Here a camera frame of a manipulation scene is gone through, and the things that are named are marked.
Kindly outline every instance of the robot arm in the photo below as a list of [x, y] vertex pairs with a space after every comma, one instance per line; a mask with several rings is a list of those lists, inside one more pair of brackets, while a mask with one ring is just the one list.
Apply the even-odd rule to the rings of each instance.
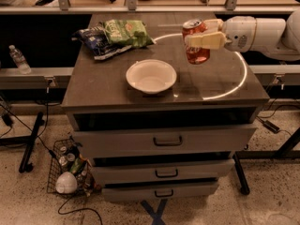
[[186, 36], [190, 47], [225, 48], [233, 52], [257, 51], [277, 60], [300, 59], [300, 10], [285, 22], [283, 19], [259, 19], [236, 16], [222, 20], [203, 21], [203, 33]]

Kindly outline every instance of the white bowl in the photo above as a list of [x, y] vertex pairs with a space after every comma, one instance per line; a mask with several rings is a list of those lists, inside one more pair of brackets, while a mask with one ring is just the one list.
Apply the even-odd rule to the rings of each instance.
[[177, 74], [163, 61], [148, 59], [136, 62], [126, 73], [128, 83], [146, 94], [156, 94], [172, 87]]
[[58, 193], [73, 193], [77, 189], [77, 180], [71, 172], [64, 172], [57, 178], [55, 188]]

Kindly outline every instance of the blue tape mark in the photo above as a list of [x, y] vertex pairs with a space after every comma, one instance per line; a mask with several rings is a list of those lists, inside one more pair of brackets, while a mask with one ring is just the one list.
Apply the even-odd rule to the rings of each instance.
[[153, 210], [153, 208], [149, 205], [147, 201], [141, 201], [141, 205], [153, 219], [152, 225], [165, 225], [161, 217], [163, 210], [165, 209], [165, 206], [167, 204], [167, 201], [167, 199], [162, 199], [156, 212]]

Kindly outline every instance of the gray drawer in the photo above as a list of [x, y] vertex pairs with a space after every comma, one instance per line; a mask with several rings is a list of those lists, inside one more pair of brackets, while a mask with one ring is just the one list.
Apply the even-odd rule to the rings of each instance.
[[252, 124], [219, 127], [76, 131], [73, 139], [86, 158], [169, 155], [242, 150]]
[[233, 159], [227, 159], [103, 168], [93, 167], [91, 168], [91, 173], [96, 182], [104, 187], [106, 184], [220, 177], [227, 175], [233, 165]]
[[203, 182], [151, 187], [104, 188], [102, 194], [106, 201], [117, 202], [207, 196], [213, 194], [217, 188], [218, 182]]

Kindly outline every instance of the black handle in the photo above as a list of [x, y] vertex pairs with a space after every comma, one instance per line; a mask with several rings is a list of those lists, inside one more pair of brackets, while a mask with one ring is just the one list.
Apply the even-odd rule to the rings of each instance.
[[157, 138], [153, 138], [153, 143], [155, 146], [180, 146], [183, 142], [183, 139], [181, 136], [179, 136], [179, 141], [178, 142], [158, 142]]
[[171, 189], [171, 193], [166, 194], [166, 195], [158, 195], [158, 192], [154, 191], [154, 194], [156, 195], [157, 198], [167, 198], [167, 197], [171, 197], [172, 195], [174, 195], [174, 191]]
[[159, 175], [158, 171], [156, 170], [156, 177], [158, 178], [167, 178], [167, 177], [176, 177], [178, 176], [178, 170], [175, 170], [175, 174], [171, 174], [171, 175]]

